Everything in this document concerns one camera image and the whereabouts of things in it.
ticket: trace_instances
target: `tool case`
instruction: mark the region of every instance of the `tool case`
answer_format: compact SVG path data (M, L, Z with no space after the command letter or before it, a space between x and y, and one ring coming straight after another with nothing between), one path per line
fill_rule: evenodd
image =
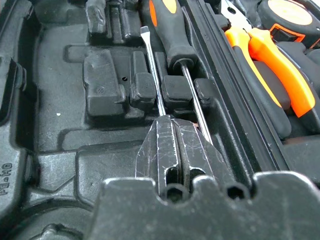
M0 1L1 240L320 239L319 135L278 137L220 1L179 4L213 145L148 0Z

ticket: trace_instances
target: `screwdriver handle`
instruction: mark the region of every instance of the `screwdriver handle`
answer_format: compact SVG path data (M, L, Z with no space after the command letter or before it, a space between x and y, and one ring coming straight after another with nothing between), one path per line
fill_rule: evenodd
M184 62L192 69L198 60L189 44L184 15L177 0L149 0L150 15L167 56L168 68L176 71Z

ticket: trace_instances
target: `metal shaft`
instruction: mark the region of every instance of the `metal shaft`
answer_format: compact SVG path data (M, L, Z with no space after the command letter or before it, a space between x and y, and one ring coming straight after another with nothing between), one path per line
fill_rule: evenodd
M181 69L183 72L183 75L186 77L188 84L190 86L191 92L192 92L192 103L193 103L193 109L196 115L196 119L198 121L200 130L204 136L204 138L213 145L211 136L210 136L210 132L208 129L208 125L204 116L204 113L202 111L197 93L196 93L196 89L194 87L194 83L191 79L190 73L189 73L189 69L185 64L181 64Z
M150 31L147 26L141 27L141 37L146 46L146 53L148 56L150 71L153 76L153 81L156 88L157 106L159 110L159 115L163 116L163 115L166 115L165 104L164 104L164 100L162 98L162 93L160 89L160 81L157 74L156 61L155 61L154 53L151 48Z

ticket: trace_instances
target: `screwdriver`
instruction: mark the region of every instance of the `screwdriver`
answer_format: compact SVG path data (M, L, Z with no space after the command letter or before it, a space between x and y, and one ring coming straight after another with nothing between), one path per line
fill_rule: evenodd
M174 72L179 68L186 77L192 93L193 109L204 138L213 144L208 125L202 111L189 69L198 60L194 48L189 44L184 15L177 0L149 0L151 20L160 37L167 56L168 68Z

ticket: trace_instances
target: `tape measure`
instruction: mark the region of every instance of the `tape measure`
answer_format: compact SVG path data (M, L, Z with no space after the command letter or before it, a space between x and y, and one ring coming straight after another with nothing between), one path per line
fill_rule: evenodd
M320 42L320 20L293 0L263 0L258 6L262 25L276 42L301 42L314 48Z

